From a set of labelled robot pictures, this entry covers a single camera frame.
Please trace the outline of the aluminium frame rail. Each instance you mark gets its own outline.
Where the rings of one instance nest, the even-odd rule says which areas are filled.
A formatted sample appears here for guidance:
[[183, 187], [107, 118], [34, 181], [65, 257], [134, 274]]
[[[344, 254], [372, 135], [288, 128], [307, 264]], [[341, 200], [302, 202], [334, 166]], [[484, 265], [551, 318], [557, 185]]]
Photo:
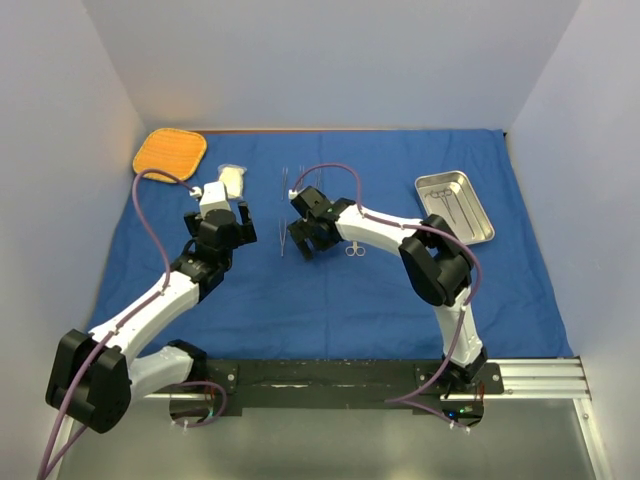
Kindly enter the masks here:
[[[223, 393], [227, 394], [220, 385], [199, 378], [201, 374], [207, 371], [208, 360], [210, 359], [206, 357], [206, 369], [198, 374], [196, 379], [172, 384], [145, 396], [156, 392], [185, 391], [198, 387], [208, 390], [220, 387]], [[495, 362], [499, 365], [505, 392], [500, 395], [489, 395], [485, 399], [499, 398], [501, 396], [524, 399], [564, 399], [584, 398], [588, 395], [585, 374], [580, 361], [577, 359], [502, 359], [488, 361], [485, 364], [489, 362]], [[438, 378], [434, 374], [428, 383], [417, 390], [396, 398], [409, 401], [410, 398], [427, 389]], [[392, 398], [390, 401], [393, 403], [396, 398]]]

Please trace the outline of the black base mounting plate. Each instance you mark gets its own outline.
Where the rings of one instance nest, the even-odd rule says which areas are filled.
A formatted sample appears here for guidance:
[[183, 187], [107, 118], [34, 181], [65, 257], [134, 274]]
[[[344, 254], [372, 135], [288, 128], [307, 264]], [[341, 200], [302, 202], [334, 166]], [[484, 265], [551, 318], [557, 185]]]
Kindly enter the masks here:
[[[439, 365], [438, 360], [210, 359], [199, 378], [225, 390], [225, 416], [240, 416], [250, 408], [409, 409], [390, 400], [428, 383]], [[489, 362], [469, 383], [449, 367], [409, 401], [474, 426], [484, 414], [484, 399], [504, 392], [500, 367]]]

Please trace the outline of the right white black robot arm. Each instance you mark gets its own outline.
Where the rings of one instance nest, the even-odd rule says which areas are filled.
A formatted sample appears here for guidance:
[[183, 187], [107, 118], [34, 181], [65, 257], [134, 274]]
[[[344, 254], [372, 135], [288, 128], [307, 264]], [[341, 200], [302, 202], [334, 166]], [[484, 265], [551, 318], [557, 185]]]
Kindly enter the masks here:
[[288, 225], [288, 232], [305, 259], [341, 242], [398, 256], [411, 287], [434, 308], [440, 327], [444, 358], [435, 376], [445, 375], [448, 386], [459, 393], [469, 392], [480, 382], [487, 354], [470, 306], [475, 261], [444, 218], [386, 215], [353, 200], [331, 201], [314, 187], [291, 190], [289, 199], [300, 218]]

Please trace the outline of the steel instrument tray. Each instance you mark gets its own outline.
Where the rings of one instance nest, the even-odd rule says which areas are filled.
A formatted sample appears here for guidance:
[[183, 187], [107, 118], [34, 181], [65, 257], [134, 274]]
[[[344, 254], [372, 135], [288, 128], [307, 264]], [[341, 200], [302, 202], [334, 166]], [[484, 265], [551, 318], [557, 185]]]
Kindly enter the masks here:
[[420, 176], [414, 185], [426, 213], [444, 218], [463, 243], [474, 245], [494, 239], [494, 227], [464, 172]]

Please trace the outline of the blue surgical drape cloth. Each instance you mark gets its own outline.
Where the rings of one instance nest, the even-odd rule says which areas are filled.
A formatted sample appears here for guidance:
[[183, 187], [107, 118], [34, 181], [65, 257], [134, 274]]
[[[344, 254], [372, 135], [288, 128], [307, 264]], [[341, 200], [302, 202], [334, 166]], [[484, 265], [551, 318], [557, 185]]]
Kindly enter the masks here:
[[303, 259], [278, 222], [296, 218], [281, 201], [299, 165], [323, 170], [330, 198], [360, 199], [381, 213], [420, 218], [415, 180], [464, 172], [495, 229], [476, 245], [483, 279], [472, 302], [476, 328], [493, 358], [568, 357], [572, 350], [553, 287], [499, 130], [215, 133], [192, 183], [218, 167], [247, 168], [244, 198], [257, 241], [235, 251], [223, 282], [145, 348], [187, 341], [217, 358], [437, 358], [442, 340], [432, 308], [413, 291], [401, 260], [343, 246]]

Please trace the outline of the white gauze pad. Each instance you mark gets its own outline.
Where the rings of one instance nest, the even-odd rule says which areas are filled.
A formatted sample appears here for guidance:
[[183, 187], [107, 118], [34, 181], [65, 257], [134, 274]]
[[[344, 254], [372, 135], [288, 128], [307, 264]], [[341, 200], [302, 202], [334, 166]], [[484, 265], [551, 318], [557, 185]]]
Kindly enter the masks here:
[[244, 198], [246, 172], [246, 167], [235, 164], [222, 164], [218, 167], [216, 183], [223, 186], [228, 199], [242, 200]]

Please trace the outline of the steel surgical scissors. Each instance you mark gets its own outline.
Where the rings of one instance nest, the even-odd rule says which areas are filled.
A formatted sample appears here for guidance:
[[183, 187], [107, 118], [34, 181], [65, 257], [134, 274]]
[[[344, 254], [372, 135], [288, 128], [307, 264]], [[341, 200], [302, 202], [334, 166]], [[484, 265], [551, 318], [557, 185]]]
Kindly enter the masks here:
[[345, 254], [348, 257], [363, 257], [366, 254], [366, 248], [357, 241], [352, 241], [345, 247]]

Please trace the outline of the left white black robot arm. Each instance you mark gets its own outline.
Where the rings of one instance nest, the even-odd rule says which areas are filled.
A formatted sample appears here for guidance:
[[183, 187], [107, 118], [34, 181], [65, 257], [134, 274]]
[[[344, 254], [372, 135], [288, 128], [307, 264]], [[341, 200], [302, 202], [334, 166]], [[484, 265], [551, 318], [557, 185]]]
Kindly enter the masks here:
[[89, 333], [60, 340], [46, 403], [97, 433], [111, 430], [140, 397], [176, 384], [185, 392], [207, 380], [205, 353], [173, 341], [159, 353], [140, 352], [173, 320], [202, 302], [224, 279], [235, 249], [256, 242], [249, 206], [188, 213], [191, 235], [169, 272], [124, 311]]

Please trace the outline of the orange square woven mat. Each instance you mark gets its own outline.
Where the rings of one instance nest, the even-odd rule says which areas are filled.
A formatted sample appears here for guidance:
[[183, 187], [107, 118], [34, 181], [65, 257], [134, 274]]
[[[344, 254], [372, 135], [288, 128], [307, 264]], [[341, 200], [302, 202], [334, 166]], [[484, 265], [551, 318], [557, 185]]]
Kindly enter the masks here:
[[151, 132], [132, 162], [138, 174], [146, 169], [159, 169], [181, 181], [190, 179], [207, 151], [207, 141], [199, 133], [175, 128]]

